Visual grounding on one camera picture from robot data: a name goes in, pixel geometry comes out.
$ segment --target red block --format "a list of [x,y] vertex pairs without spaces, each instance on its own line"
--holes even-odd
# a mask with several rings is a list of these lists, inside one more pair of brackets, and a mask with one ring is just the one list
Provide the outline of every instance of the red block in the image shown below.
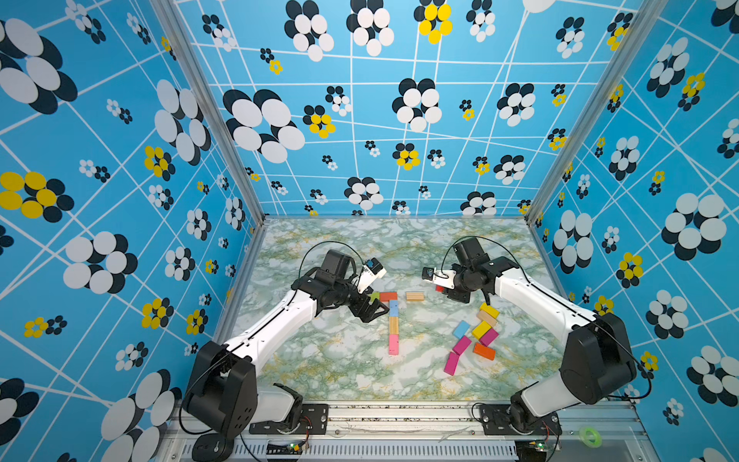
[[397,292],[380,292],[380,302],[387,303],[390,300],[397,300],[398,299],[398,293]]
[[456,354],[461,355],[462,353],[464,353],[464,350],[466,350],[467,347],[470,346],[470,344],[472,344],[472,340],[470,340],[467,336],[463,336],[452,349]]

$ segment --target orange block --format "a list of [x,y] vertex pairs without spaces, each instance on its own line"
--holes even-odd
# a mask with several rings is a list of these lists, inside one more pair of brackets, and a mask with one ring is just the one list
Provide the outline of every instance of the orange block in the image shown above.
[[483,358],[487,358],[491,361],[495,359],[495,350],[493,350],[492,348],[488,348],[483,344],[480,344],[480,343],[474,344],[473,351],[476,354],[482,356]]
[[397,292],[380,292],[380,302],[386,303],[390,300],[397,300],[398,299],[398,293]]

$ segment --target blue block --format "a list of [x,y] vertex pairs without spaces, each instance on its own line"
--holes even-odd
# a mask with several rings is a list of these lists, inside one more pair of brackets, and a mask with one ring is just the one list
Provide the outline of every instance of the blue block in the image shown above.
[[469,330],[469,324],[467,324],[467,322],[465,321],[462,321],[457,326],[457,328],[454,329],[454,336],[457,337],[458,339],[461,339],[467,333],[467,330]]

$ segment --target wooden block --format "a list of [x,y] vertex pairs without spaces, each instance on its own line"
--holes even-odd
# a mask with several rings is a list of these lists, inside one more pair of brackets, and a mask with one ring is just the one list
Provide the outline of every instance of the wooden block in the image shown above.
[[490,361],[495,359],[495,350],[493,350],[492,348],[488,348],[485,345],[476,343],[474,344],[473,351],[483,358],[489,359]]
[[389,302],[390,300],[397,300],[397,292],[380,292],[380,301],[383,303]]
[[477,340],[480,340],[480,337],[484,336],[488,330],[490,330],[490,324],[482,321],[475,329],[472,330],[472,335]]
[[397,356],[399,351],[399,341],[398,334],[391,334],[390,335],[390,348],[389,353],[391,356]]
[[406,302],[422,302],[423,292],[406,292]]
[[493,316],[496,319],[497,319],[498,315],[500,314],[498,312],[498,310],[496,310],[492,306],[488,305],[487,303],[483,303],[483,305],[480,307],[480,309],[482,311],[485,311],[487,314],[489,314],[490,316]]
[[467,333],[467,330],[469,329],[469,324],[467,322],[461,321],[456,329],[454,329],[453,335],[457,337],[458,339],[461,339],[465,336]]
[[459,360],[460,360],[460,356],[452,351],[449,354],[449,359],[446,360],[446,366],[444,367],[444,372],[453,376],[454,372],[457,370],[457,363],[459,362]]
[[452,348],[452,350],[456,354],[461,355],[462,353],[464,353],[464,350],[466,350],[467,347],[469,347],[471,343],[472,343],[472,340],[470,340],[468,336],[464,336],[460,339],[460,341],[457,342],[457,344],[454,346],[454,348]]
[[490,327],[495,327],[495,325],[498,323],[498,321],[493,316],[490,316],[490,313],[488,313],[487,311],[480,310],[480,312],[477,313],[477,318],[480,321],[484,321],[490,324]]
[[496,330],[491,327],[484,336],[480,337],[480,343],[487,347],[493,342],[493,340],[497,338],[498,332],[496,332]]
[[400,333],[398,332],[399,327],[398,317],[390,316],[390,335],[398,335]]

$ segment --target marble tabletop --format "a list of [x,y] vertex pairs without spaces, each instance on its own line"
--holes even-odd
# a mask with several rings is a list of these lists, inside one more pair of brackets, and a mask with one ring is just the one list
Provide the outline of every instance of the marble tabletop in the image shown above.
[[[279,219],[267,220],[267,233],[239,310],[234,334],[264,316],[289,290],[305,252],[322,240],[339,240],[363,258],[377,257],[387,275],[372,287],[398,292],[400,354],[388,354],[389,319],[364,324],[348,308],[326,310],[288,339],[264,366],[260,384],[279,382],[308,400],[508,400],[513,393],[554,373],[562,360],[557,340],[515,305],[493,296],[500,311],[491,344],[494,361],[470,347],[457,373],[443,368],[456,344],[452,331],[460,321],[472,327],[483,297],[453,302],[423,282],[424,266],[440,266],[458,237],[480,235],[505,245],[529,276],[552,288],[552,281],[523,220],[507,219]],[[482,241],[491,257],[505,252]],[[314,249],[305,268],[320,265],[330,248]],[[445,268],[453,261],[447,259]],[[423,291],[424,302],[406,302],[405,292]]]

